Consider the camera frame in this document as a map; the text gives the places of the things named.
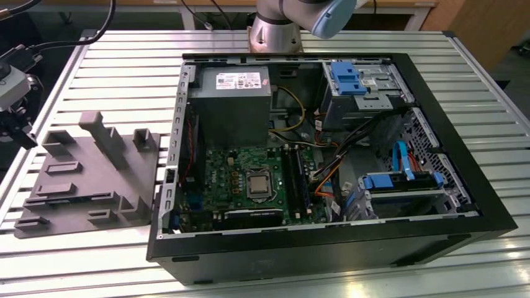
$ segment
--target cpu socket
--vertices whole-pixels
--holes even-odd
[[[247,198],[264,202],[272,197],[271,172],[247,171]]]

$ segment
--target yellow cable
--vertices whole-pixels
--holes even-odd
[[[301,119],[300,121],[292,125],[291,127],[287,127],[284,129],[271,129],[271,132],[288,132],[289,130],[293,130],[296,127],[299,127],[301,125],[301,123],[304,123],[305,120],[305,109],[304,109],[304,105],[301,104],[300,99],[296,97],[296,95],[285,88],[279,86],[277,89],[281,89],[284,92],[288,93],[288,95],[296,100],[297,104],[300,105],[300,109],[301,109]]]

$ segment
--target motherboard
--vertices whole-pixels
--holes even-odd
[[[300,175],[289,172],[293,168],[300,169]],[[307,188],[308,177],[315,168],[309,148],[208,150],[204,191],[201,195],[189,194],[186,197],[189,209],[197,211],[189,216],[201,217],[190,221],[206,223],[194,225],[193,230],[216,230],[216,223],[222,225],[218,229],[227,229],[225,223],[229,219],[235,219],[235,222],[241,219],[244,227],[252,225],[251,218],[265,217],[276,220],[277,225],[325,222],[324,203],[315,201]],[[303,181],[296,181],[293,176],[301,177]],[[301,191],[297,190],[300,186],[305,187]]]

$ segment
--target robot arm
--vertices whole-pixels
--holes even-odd
[[[333,37],[349,20],[355,4],[355,0],[259,0],[249,33],[252,51],[297,52],[300,27],[319,38]]]

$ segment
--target power supply label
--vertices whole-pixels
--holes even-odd
[[[260,89],[261,80],[259,73],[218,73],[214,89]]]

